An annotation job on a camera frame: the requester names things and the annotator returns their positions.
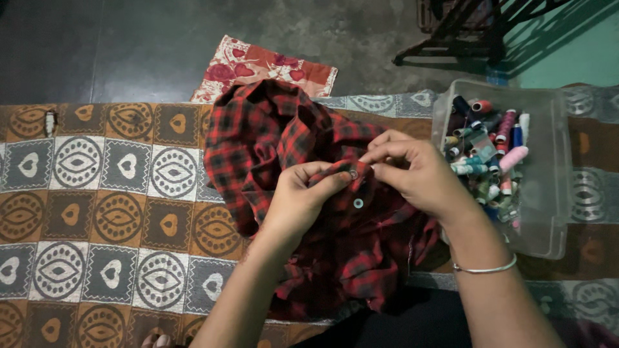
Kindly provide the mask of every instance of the floral cloth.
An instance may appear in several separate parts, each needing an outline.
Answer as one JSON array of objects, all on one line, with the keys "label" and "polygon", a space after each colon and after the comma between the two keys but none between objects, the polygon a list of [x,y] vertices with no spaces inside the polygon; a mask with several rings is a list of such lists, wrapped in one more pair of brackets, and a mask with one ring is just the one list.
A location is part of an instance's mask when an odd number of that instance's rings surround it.
[{"label": "floral cloth", "polygon": [[328,97],[337,69],[286,57],[225,35],[190,102],[213,103],[232,85],[275,79],[297,85],[310,97]]}]

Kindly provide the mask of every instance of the bracelet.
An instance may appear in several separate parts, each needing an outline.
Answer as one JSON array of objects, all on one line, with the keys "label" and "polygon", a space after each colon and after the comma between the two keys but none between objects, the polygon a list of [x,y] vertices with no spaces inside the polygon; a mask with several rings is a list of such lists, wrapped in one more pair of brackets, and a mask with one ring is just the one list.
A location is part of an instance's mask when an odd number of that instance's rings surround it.
[{"label": "bracelet", "polygon": [[466,269],[466,268],[462,268],[458,266],[458,264],[454,262],[454,270],[456,272],[463,271],[463,272],[471,273],[471,274],[489,274],[489,273],[497,273],[497,272],[505,271],[506,269],[509,269],[511,266],[514,266],[515,264],[516,264],[516,254],[514,254],[514,258],[511,260],[511,262],[505,266],[491,268],[491,269]]}]

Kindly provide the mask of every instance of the hand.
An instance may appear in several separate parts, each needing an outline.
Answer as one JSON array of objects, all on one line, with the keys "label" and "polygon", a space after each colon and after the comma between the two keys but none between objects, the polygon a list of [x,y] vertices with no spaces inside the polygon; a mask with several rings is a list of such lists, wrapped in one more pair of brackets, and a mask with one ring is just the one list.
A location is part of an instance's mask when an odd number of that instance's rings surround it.
[{"label": "hand", "polygon": [[376,137],[368,150],[359,161],[373,164],[379,181],[391,185],[409,203],[436,216],[442,224],[463,214],[463,209],[477,207],[429,142],[390,129]]},{"label": "hand", "polygon": [[271,242],[290,243],[293,249],[296,248],[316,221],[324,202],[352,181],[348,172],[340,172],[307,188],[313,175],[327,170],[331,165],[327,162],[309,162],[284,170],[279,175],[269,212],[258,236],[264,238],[268,234],[274,237]]}]

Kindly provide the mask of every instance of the plastic container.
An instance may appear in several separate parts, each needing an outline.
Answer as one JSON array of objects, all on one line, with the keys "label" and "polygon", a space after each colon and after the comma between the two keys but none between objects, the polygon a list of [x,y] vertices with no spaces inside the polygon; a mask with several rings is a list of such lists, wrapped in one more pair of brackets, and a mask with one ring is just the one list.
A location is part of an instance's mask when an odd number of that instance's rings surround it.
[{"label": "plastic container", "polygon": [[565,240],[571,213],[572,156],[564,96],[554,89],[514,89],[472,80],[455,80],[435,103],[432,143],[443,149],[452,100],[479,98],[495,109],[510,108],[529,113],[529,155],[519,166],[522,172],[519,232],[498,224],[518,253],[546,259],[565,254]]}]

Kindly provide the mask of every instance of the concrete floor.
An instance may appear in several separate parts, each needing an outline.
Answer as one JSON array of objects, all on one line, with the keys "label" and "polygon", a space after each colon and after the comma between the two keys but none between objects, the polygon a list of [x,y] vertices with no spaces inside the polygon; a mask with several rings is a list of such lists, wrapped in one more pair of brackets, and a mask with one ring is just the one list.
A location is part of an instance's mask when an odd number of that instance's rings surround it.
[{"label": "concrete floor", "polygon": [[224,34],[339,68],[333,96],[482,75],[391,64],[426,36],[404,0],[0,0],[0,104],[183,102]]}]

